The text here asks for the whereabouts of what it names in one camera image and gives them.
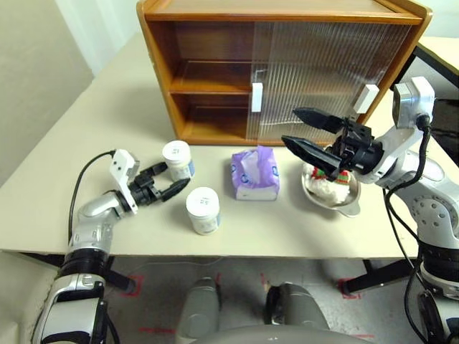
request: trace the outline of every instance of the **tissue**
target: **tissue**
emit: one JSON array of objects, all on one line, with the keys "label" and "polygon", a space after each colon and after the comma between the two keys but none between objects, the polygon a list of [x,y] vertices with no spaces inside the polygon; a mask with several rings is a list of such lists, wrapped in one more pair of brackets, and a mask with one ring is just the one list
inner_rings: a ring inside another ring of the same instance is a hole
[{"label": "tissue", "polygon": [[274,201],[279,194],[278,165],[272,148],[259,145],[257,149],[233,154],[232,184],[236,199],[245,201]]}]

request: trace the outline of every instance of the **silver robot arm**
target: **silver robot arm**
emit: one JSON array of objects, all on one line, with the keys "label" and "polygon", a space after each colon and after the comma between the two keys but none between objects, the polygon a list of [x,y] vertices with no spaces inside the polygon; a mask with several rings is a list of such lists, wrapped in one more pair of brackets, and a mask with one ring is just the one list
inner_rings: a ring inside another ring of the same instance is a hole
[{"label": "silver robot arm", "polygon": [[395,85],[395,126],[374,139],[371,128],[313,108],[293,112],[306,124],[341,135],[322,150],[302,138],[283,136],[288,149],[322,169],[330,181],[342,170],[353,171],[362,183],[376,183],[407,205],[417,224],[422,252],[420,266],[426,291],[419,297],[429,343],[459,339],[459,186],[441,166],[427,159],[421,178],[412,185],[420,157],[409,148],[425,137],[432,121],[434,91],[424,77]]},{"label": "silver robot arm", "polygon": [[167,201],[188,184],[185,179],[165,191],[157,190],[152,178],[166,168],[165,163],[159,163],[136,176],[138,161],[126,150],[114,152],[110,172],[119,191],[109,191],[78,211],[68,253],[35,326],[33,344],[105,343],[104,276],[113,226],[135,214],[138,205]]}]

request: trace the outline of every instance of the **stainless steel bowl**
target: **stainless steel bowl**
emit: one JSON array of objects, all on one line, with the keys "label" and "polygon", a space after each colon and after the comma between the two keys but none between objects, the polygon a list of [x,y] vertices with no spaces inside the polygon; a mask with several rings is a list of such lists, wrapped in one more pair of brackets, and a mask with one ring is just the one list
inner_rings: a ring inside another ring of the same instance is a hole
[{"label": "stainless steel bowl", "polygon": [[303,187],[303,191],[305,195],[315,204],[321,206],[325,209],[330,210],[337,210],[342,213],[344,216],[347,217],[355,217],[360,214],[360,182],[356,180],[354,174],[350,173],[350,180],[349,180],[349,195],[347,195],[346,200],[340,204],[331,204],[327,201],[321,199],[314,193],[310,192],[308,188],[306,188],[306,178],[308,176],[303,172],[301,174],[301,186]]}]

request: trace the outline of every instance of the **gray floor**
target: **gray floor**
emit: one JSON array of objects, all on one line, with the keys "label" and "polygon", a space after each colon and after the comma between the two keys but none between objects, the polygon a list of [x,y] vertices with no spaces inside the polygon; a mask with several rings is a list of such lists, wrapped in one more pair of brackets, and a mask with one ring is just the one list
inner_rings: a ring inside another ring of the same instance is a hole
[{"label": "gray floor", "polygon": [[[117,257],[113,269],[142,280],[137,295],[110,287],[106,293],[122,343],[173,343],[186,291],[205,276],[221,285],[220,330],[262,324],[269,285],[292,282],[310,291],[332,330],[371,343],[419,343],[404,316],[406,280],[351,299],[336,288],[339,279],[365,273],[357,260]],[[418,320],[416,293],[415,288],[411,307]]]}]

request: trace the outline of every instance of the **white container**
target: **white container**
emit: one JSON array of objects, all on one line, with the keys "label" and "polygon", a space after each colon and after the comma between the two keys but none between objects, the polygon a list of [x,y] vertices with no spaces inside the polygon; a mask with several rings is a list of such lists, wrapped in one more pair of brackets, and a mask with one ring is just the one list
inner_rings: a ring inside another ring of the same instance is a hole
[{"label": "white container", "polygon": [[196,188],[186,198],[186,210],[194,230],[201,235],[216,231],[220,225],[220,204],[211,188]]},{"label": "white container", "polygon": [[194,164],[188,143],[175,140],[163,147],[163,157],[173,181],[194,176]]}]

